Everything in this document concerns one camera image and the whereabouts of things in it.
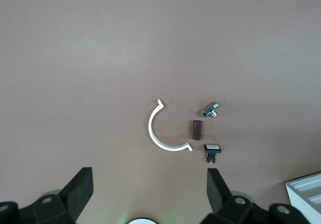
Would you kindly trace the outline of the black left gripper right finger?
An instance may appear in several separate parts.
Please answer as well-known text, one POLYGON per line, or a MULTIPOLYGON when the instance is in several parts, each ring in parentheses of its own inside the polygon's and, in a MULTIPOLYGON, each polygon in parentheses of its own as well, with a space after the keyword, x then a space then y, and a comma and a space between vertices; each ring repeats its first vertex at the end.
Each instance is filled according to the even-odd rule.
POLYGON ((216 168, 207 170, 207 197, 212 212, 200 224, 310 224, 291 205, 275 203, 265 210, 244 196, 232 194, 216 168))

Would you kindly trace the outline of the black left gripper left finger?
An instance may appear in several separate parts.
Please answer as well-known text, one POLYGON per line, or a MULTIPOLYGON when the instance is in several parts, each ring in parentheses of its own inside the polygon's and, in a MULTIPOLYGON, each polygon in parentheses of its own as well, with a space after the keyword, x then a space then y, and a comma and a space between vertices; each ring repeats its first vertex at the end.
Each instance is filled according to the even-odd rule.
POLYGON ((93 190, 92 168, 83 167, 59 193, 43 195, 24 208, 0 202, 0 224, 76 224, 93 190))

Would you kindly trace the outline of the black rectangular white push button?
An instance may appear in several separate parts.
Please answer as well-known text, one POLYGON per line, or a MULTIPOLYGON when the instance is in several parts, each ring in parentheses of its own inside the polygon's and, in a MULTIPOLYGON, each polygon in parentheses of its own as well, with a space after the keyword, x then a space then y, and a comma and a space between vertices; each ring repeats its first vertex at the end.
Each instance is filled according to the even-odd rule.
POLYGON ((216 155, 222 153, 222 150, 217 144, 205 144, 205 153, 207 154, 205 161, 209 164, 214 164, 216 162, 216 155))

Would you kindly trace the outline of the white drawer cabinet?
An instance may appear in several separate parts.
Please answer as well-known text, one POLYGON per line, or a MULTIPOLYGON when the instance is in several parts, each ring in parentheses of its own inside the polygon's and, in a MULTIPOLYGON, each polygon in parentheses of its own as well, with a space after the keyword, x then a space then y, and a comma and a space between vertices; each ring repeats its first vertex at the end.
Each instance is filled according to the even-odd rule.
POLYGON ((292 206, 311 224, 321 224, 321 172, 285 184, 292 206))

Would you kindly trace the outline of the dark brown cylinder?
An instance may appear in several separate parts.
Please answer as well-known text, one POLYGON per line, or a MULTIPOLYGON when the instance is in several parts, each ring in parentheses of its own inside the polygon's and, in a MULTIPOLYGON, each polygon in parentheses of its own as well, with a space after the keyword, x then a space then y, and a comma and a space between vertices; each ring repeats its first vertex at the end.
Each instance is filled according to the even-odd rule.
POLYGON ((193 120, 192 139, 200 141, 202 139, 203 122, 201 120, 193 120))

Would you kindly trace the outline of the chrome angle valve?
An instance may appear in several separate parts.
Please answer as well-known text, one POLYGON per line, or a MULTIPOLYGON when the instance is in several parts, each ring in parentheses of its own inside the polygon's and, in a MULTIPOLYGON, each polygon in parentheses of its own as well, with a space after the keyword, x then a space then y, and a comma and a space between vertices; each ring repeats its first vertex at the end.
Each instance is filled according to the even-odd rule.
POLYGON ((219 107, 220 105, 217 102, 212 102, 209 105, 207 105, 204 109, 203 109, 203 117, 207 118, 207 117, 212 117, 215 118, 218 114, 216 113, 216 109, 219 107))

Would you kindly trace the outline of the white half-round pipe clamp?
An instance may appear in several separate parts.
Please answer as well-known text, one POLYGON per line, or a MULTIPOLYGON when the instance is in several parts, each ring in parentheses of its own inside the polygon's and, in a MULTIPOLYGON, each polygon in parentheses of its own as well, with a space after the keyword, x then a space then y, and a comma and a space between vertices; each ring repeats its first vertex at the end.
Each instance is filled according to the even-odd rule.
POLYGON ((156 116, 156 114, 159 111, 161 111, 164 107, 165 106, 164 106, 163 102, 160 99, 157 99, 157 106, 151 112, 149 120, 148 120, 148 133, 149 133, 151 140, 158 147, 160 147, 161 149, 166 150, 166 151, 170 151, 170 152, 178 152, 178 151, 182 151, 182 150, 189 150, 190 152, 193 151, 193 148, 189 142, 186 142, 186 143, 178 145, 178 146, 171 146, 171 145, 167 145, 167 144, 163 143, 162 141, 160 141, 156 137, 156 135, 154 134, 153 128, 152 128, 153 119, 156 116))

